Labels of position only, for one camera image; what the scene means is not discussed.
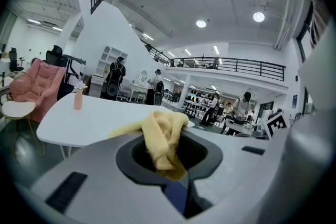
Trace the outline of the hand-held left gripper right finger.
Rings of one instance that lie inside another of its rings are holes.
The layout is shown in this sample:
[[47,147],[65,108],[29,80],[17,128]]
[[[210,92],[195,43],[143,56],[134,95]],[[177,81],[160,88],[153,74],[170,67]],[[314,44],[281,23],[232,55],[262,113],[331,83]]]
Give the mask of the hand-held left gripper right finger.
[[206,158],[192,180],[200,213],[195,219],[286,219],[281,182],[287,129],[271,141],[241,138],[187,128],[183,134],[204,145]]

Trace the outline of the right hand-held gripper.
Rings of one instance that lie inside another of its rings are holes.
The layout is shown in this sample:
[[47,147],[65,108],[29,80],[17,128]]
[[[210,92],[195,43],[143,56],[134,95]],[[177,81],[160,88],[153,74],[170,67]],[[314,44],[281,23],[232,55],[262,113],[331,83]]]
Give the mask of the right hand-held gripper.
[[282,112],[276,114],[264,123],[264,129],[268,139],[272,139],[273,135],[283,128],[289,128],[289,121],[286,119]]

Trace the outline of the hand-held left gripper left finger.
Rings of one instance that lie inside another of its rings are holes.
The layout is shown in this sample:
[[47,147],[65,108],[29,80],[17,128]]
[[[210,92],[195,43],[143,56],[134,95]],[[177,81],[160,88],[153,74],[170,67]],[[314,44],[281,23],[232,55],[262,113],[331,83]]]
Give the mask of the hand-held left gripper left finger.
[[[16,187],[47,223],[183,224],[184,217],[160,187],[135,184],[117,167],[117,150],[133,138],[126,135],[88,145],[42,175],[31,189]],[[72,172],[88,177],[61,214],[47,205],[46,199]]]

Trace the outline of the yellow cloth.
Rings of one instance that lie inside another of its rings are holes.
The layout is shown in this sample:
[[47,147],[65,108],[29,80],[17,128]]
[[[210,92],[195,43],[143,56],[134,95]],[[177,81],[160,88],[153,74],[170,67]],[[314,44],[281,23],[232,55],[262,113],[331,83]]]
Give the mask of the yellow cloth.
[[108,138],[142,132],[146,152],[150,154],[156,173],[176,182],[186,174],[186,169],[177,155],[177,148],[181,130],[188,123],[189,119],[183,113],[153,111],[141,121],[113,130]]

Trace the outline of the cluttered work table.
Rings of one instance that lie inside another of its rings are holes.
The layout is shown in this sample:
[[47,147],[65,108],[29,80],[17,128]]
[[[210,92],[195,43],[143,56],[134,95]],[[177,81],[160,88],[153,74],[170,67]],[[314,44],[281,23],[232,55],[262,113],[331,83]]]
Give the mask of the cluttered work table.
[[236,137],[252,137],[258,139],[269,139],[268,135],[264,130],[255,130],[251,127],[250,129],[246,127],[246,125],[240,125],[235,123],[231,119],[225,120],[226,126],[233,131],[232,136]]

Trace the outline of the pink vase with flower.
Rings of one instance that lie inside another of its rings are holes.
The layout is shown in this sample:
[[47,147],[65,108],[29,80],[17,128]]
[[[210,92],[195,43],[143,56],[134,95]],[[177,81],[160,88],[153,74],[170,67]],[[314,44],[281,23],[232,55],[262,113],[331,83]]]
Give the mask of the pink vase with flower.
[[75,97],[73,107],[75,110],[82,109],[83,103],[83,91],[87,88],[86,84],[83,81],[78,81],[74,87],[75,89]]

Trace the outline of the display shelf with bags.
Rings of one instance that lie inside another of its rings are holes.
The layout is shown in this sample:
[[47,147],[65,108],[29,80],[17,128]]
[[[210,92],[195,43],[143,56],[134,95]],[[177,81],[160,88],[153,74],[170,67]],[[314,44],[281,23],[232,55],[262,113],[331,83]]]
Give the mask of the display shelf with bags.
[[218,91],[212,94],[203,94],[202,92],[192,90],[184,100],[183,113],[196,118],[199,114],[205,115],[210,107],[213,107],[214,111],[217,112],[219,101],[220,92]]

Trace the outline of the white bookshelf cabinet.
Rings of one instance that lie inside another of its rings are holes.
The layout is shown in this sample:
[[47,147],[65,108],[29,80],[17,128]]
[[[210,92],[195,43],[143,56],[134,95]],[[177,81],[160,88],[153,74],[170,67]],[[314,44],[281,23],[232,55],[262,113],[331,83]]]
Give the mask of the white bookshelf cabinet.
[[110,72],[110,66],[113,62],[117,61],[118,57],[122,57],[123,63],[125,63],[128,54],[109,45],[105,46],[91,77],[88,94],[90,97],[99,98],[101,92],[105,91],[107,86],[106,78]]

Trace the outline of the white dressing table with mirror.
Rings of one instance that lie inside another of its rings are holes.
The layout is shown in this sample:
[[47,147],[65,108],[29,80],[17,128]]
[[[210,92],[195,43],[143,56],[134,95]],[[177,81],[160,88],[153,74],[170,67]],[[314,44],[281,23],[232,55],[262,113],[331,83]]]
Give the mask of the white dressing table with mirror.
[[144,103],[147,92],[148,92],[148,74],[145,70],[142,70],[134,80],[132,80],[130,84],[131,88],[131,95],[130,95],[130,100],[131,101],[133,98],[135,98],[135,101],[137,102],[139,97]]

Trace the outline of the white round gold-frame stool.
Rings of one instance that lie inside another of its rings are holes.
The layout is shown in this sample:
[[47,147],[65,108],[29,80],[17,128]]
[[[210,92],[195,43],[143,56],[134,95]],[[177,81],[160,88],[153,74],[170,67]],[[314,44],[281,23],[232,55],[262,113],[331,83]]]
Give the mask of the white round gold-frame stool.
[[44,155],[45,147],[39,145],[33,130],[31,114],[41,103],[41,92],[37,80],[28,72],[14,71],[2,74],[0,80],[0,114],[5,124],[26,120],[36,147]]

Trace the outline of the black tilted desk frame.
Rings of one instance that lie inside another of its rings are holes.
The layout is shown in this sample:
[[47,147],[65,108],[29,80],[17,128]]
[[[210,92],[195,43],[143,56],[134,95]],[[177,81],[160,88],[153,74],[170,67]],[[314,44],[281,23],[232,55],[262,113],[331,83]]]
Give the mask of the black tilted desk frame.
[[86,61],[80,58],[76,58],[70,55],[62,54],[61,66],[66,68],[64,75],[65,84],[75,85],[77,81],[81,81],[84,78],[84,71],[86,67]]

